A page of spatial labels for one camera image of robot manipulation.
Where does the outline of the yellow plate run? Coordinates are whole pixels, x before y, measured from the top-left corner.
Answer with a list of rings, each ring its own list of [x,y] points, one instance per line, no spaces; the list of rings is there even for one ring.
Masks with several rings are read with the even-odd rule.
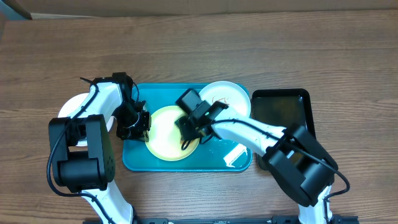
[[[188,157],[199,145],[194,139],[182,150],[184,140],[175,122],[186,113],[178,106],[165,106],[151,115],[148,150],[164,161],[179,161]]]

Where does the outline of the white plate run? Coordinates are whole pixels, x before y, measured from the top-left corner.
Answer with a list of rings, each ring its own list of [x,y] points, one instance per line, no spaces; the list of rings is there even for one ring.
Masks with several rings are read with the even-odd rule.
[[[239,114],[250,117],[251,102],[249,95],[239,85],[228,81],[208,84],[199,92],[200,98],[213,104],[216,101],[234,108]]]
[[[60,109],[60,111],[58,113],[58,118],[67,117],[70,113],[75,111],[83,103],[83,101],[86,99],[86,97],[88,95],[89,95],[89,93],[81,93],[79,95],[76,95],[76,96],[70,98]],[[108,132],[110,132],[110,130],[113,126],[114,119],[115,119],[115,117],[111,116],[110,119],[108,120],[108,122],[106,123]],[[79,142],[76,146],[78,146],[78,147],[87,146],[86,139],[79,140]]]

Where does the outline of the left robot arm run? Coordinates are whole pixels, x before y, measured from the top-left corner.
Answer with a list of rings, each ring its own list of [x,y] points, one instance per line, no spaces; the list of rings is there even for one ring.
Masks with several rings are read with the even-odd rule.
[[[78,108],[49,122],[47,182],[62,197],[82,197],[103,223],[135,223],[133,206],[114,181],[114,152],[106,124],[116,118],[122,140],[148,141],[150,113],[134,99],[133,79],[125,72],[89,81],[90,92]]]

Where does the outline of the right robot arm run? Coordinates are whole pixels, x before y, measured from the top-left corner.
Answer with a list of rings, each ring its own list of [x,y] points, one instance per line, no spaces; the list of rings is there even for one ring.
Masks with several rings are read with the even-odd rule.
[[[175,123],[182,135],[182,149],[205,136],[242,144],[262,157],[279,187],[298,203],[300,223],[331,222],[328,203],[338,166],[304,126],[262,123],[225,103],[209,104],[192,88],[176,104],[186,114]]]

